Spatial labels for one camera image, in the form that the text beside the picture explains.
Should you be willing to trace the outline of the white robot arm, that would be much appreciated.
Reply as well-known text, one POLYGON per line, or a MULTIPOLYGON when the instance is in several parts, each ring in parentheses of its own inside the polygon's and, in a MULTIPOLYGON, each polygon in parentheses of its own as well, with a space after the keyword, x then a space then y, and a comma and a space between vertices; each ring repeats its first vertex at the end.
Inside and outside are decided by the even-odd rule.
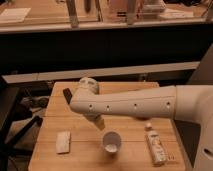
POLYGON ((171 118, 200 125, 193 171, 213 171, 213 85, 177 85, 100 94, 99 83, 84 77, 69 103, 96 125, 100 115, 171 118))

